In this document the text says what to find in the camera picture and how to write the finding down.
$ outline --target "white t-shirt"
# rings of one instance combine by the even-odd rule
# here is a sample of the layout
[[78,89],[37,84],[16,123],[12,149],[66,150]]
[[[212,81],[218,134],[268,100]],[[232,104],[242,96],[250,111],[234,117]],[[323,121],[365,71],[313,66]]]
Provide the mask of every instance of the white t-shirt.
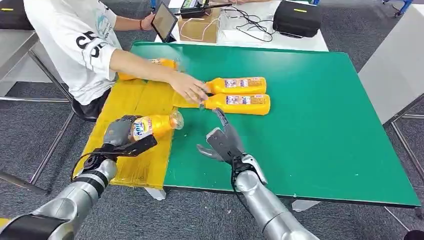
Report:
[[112,53],[122,49],[117,19],[99,0],[23,0],[25,12],[69,92],[82,105],[115,83]]

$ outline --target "cardboard box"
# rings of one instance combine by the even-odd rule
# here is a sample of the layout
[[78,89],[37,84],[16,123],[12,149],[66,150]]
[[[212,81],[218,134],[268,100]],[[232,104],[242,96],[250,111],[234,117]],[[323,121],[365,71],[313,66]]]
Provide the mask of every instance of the cardboard box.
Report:
[[181,41],[203,42],[203,43],[217,43],[218,35],[218,18],[220,17],[221,10],[219,8],[212,8],[206,11],[208,15],[202,18],[182,18],[178,19],[179,38]]

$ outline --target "black cable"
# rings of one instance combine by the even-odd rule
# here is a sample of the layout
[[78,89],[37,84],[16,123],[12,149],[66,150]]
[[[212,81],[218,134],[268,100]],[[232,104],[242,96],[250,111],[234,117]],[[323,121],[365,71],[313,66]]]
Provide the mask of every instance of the black cable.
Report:
[[242,201],[242,198],[239,196],[239,193],[236,191],[236,170],[234,169],[234,160],[231,161],[231,187],[234,191],[234,194],[237,196],[240,203],[243,205],[243,207],[246,209],[246,211],[252,215],[251,211],[249,210],[248,206]]
[[86,153],[82,156],[80,156],[78,158],[78,160],[75,162],[75,164],[73,165],[72,170],[70,171],[70,181],[72,182],[74,180],[74,171],[75,168],[77,167],[78,163],[80,162],[81,159],[83,159],[84,157],[88,156],[88,155],[97,155],[97,154],[109,154],[109,155],[122,155],[121,152],[112,152],[112,151],[92,151],[89,153]]
[[[264,27],[264,26],[262,26],[262,25],[260,25],[260,24],[259,24],[259,23],[263,23],[263,22],[274,22],[273,20],[261,20],[261,18],[260,18],[260,17],[258,17],[257,15],[249,15],[247,12],[245,12],[245,11],[243,11],[243,10],[240,10],[240,9],[238,9],[238,8],[234,7],[234,6],[229,6],[229,8],[233,8],[233,9],[227,9],[227,8],[225,8],[225,9],[223,9],[223,10],[224,10],[224,12],[226,12],[226,11],[234,11],[234,12],[238,12],[238,13],[240,13],[240,14],[241,14],[241,16],[242,16],[244,19],[246,19],[246,21],[247,21],[247,23],[245,23],[245,24],[243,24],[243,25],[235,26],[235,29],[239,30],[240,32],[242,32],[242,33],[244,33],[244,34],[246,34],[246,35],[248,35],[248,36],[250,36],[250,37],[252,37],[252,38],[254,38],[254,39],[257,39],[257,40],[259,40],[259,41],[262,41],[262,42],[269,43],[269,42],[271,42],[271,41],[273,40],[273,34],[275,34],[275,33],[276,33],[276,31],[274,31],[274,32],[268,32],[266,27]],[[252,19],[251,19],[252,17],[257,18],[259,21],[254,21],[254,20],[252,20]],[[238,18],[238,16],[230,16],[230,18],[231,18],[231,19],[236,19],[236,18]],[[259,29],[260,31],[264,32],[265,34],[269,35],[270,40],[264,40],[264,39],[261,39],[261,38],[255,37],[255,36],[253,36],[253,35],[250,35],[250,34],[249,34],[249,33],[247,33],[246,31],[244,31],[244,30],[240,29],[240,28],[242,28],[242,27],[244,27],[244,26],[246,26],[246,25],[253,25],[253,26],[249,27],[249,28],[247,29],[247,31],[249,31],[249,30],[250,30],[250,29],[252,29],[252,28],[257,28],[257,29]]]

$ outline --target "black bag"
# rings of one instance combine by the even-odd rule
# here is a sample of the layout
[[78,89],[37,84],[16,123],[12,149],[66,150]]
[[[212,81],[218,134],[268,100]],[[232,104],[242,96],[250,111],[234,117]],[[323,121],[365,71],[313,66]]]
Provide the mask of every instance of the black bag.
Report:
[[25,13],[23,0],[0,0],[0,29],[34,30]]
[[283,34],[311,38],[317,34],[322,20],[318,6],[283,0],[275,11],[272,28]]

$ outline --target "person's hand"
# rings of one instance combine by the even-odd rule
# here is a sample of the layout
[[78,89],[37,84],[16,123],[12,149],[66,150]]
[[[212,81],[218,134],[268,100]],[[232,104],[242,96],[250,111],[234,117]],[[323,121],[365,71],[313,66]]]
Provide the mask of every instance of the person's hand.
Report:
[[155,14],[151,12],[150,15],[146,16],[143,20],[141,20],[141,29],[146,31],[152,30],[152,21],[154,17]]
[[206,84],[182,72],[175,72],[175,77],[169,83],[171,87],[188,102],[200,104],[206,99],[210,89]]

